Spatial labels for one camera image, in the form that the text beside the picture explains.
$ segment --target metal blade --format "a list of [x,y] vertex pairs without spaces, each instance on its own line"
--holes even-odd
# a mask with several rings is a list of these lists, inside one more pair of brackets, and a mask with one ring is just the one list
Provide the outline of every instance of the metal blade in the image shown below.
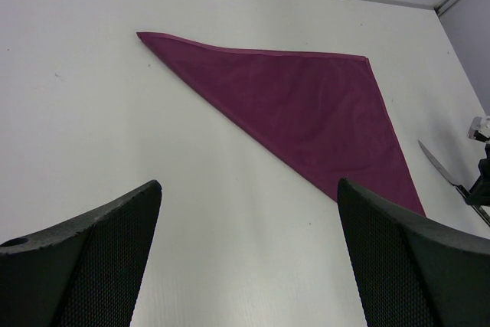
[[432,162],[432,165],[436,167],[437,171],[441,173],[444,179],[447,180],[452,185],[459,185],[459,183],[454,179],[454,177],[444,168],[444,166],[441,165],[441,163],[434,157],[434,155],[429,152],[429,150],[426,148],[426,146],[423,145],[421,141],[419,141],[419,145],[423,153],[426,154],[429,161]]

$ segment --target purple triangular cloth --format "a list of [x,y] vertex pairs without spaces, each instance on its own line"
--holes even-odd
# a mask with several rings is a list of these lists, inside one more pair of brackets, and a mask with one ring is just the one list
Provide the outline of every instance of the purple triangular cloth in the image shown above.
[[337,199],[350,178],[425,215],[366,57],[139,38],[186,84],[274,155]]

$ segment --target purple cloth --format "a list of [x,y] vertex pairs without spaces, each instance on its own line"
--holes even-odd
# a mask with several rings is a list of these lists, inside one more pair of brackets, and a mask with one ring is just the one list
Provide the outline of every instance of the purple cloth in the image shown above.
[[349,178],[425,215],[366,57],[139,38],[186,84],[337,199]]

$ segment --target knife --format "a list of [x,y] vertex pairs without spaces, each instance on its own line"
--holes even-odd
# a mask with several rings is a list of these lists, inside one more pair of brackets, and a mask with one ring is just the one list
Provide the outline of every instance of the knife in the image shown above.
[[434,157],[432,153],[427,149],[426,146],[423,145],[421,141],[419,141],[419,146],[422,149],[423,153],[426,154],[429,161],[434,165],[438,172],[447,180],[456,190],[466,199],[469,196],[469,191],[466,190],[461,184],[459,184],[456,179],[446,170],[446,168],[439,162],[438,159]]
[[[467,197],[470,195],[469,191],[466,190],[466,188],[459,184],[454,177],[446,170],[446,168],[439,162],[436,157],[430,151],[427,149],[426,146],[423,145],[421,141],[419,141],[419,146],[422,149],[423,153],[427,156],[429,161],[434,165],[434,167],[437,169],[437,171],[444,177],[445,180],[447,180],[456,190],[458,193],[461,194],[461,196],[466,200]],[[490,215],[482,208],[482,206],[478,205],[470,205],[476,213],[482,218],[482,220],[490,226]]]

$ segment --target knife blade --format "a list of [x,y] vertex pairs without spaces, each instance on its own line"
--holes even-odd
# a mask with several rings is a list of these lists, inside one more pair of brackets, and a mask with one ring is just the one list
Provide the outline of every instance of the knife blade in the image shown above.
[[443,164],[439,162],[438,159],[434,157],[432,153],[427,149],[426,146],[423,145],[421,141],[419,141],[419,146],[422,149],[423,153],[427,156],[430,162],[432,162],[432,165],[437,169],[438,172],[441,173],[441,175],[444,177],[445,180],[447,180],[451,185],[458,187],[460,184],[454,179],[454,177],[444,168]]

